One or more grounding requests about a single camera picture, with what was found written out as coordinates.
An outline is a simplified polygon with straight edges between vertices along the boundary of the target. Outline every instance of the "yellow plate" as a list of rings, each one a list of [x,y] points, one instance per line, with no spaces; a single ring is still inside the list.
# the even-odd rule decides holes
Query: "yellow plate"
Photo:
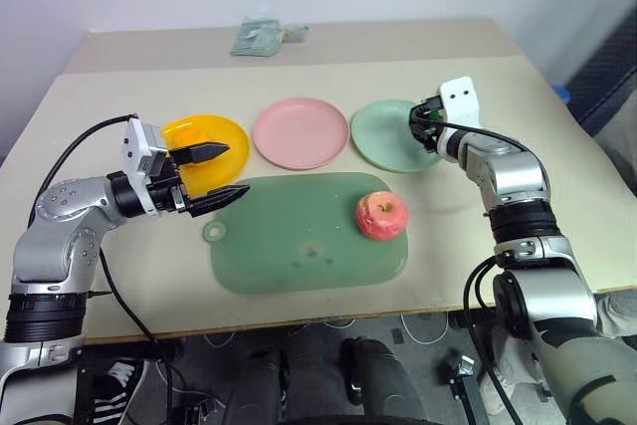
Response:
[[[179,166],[179,174],[191,196],[205,194],[234,181],[246,166],[250,140],[241,126],[214,114],[196,114],[166,125],[161,131],[168,149],[203,141],[226,143],[230,149],[215,159]]]

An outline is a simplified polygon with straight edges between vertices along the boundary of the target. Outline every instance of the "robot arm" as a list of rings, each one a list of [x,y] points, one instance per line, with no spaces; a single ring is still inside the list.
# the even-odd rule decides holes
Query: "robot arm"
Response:
[[[124,172],[63,181],[40,195],[33,223],[14,252],[11,304],[0,342],[1,424],[73,416],[74,362],[83,345],[102,238],[127,218],[175,210],[194,217],[243,196],[249,186],[192,198],[179,176],[179,165],[211,160],[228,149],[208,142],[168,151],[158,128],[132,118],[122,147]],[[33,395],[25,396],[36,385],[51,399],[33,402]]]
[[[468,77],[416,106],[410,127],[428,151],[458,162],[480,188],[504,270],[494,279],[499,319],[531,342],[564,416],[577,424],[633,423],[637,352],[596,331],[595,301],[557,228],[539,160],[520,143],[479,130]]]

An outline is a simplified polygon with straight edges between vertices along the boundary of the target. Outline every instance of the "apple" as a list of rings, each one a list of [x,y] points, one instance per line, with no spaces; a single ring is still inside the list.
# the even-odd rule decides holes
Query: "apple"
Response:
[[[362,234],[375,241],[387,241],[407,227],[407,205],[390,191],[376,191],[356,205],[356,223]]]

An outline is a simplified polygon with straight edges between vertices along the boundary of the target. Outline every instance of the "floor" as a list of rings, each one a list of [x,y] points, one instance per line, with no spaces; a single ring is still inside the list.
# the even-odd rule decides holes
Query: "floor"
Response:
[[[430,341],[445,330],[445,314],[420,314],[405,316],[411,334],[420,341]],[[426,418],[441,424],[465,424],[466,416],[460,401],[454,400],[446,383],[447,367],[464,353],[477,357],[469,335],[453,324],[435,343],[416,343],[406,333],[400,316],[378,319],[360,319],[349,322],[314,323],[303,327],[277,327],[230,334],[194,336],[182,339],[182,350],[174,364],[183,374],[186,384],[175,379],[175,387],[214,393],[222,401],[227,400],[233,379],[242,361],[252,352],[275,346],[284,350],[290,360],[291,385],[288,393],[288,419],[324,414],[360,414],[360,407],[351,405],[344,392],[343,380],[337,365],[340,342],[347,337],[367,336],[388,345],[410,374],[419,391]],[[208,342],[221,348],[213,348]],[[196,394],[175,393],[175,404],[184,400],[196,403]],[[165,386],[151,364],[145,380],[128,416],[134,422],[124,424],[160,425],[164,420]],[[525,424],[563,424],[554,401],[540,402],[531,386],[519,386],[513,397]],[[210,414],[206,425],[221,423],[223,409]],[[492,417],[492,424],[509,424],[511,419],[503,413]]]

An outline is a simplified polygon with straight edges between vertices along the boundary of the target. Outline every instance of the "black pants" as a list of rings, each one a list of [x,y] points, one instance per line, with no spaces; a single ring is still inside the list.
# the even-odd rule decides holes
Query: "black pants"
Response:
[[[365,416],[421,419],[423,410],[402,364],[378,340],[358,339],[354,346],[357,386]],[[281,355],[253,355],[237,378],[223,425],[276,425],[281,418]]]

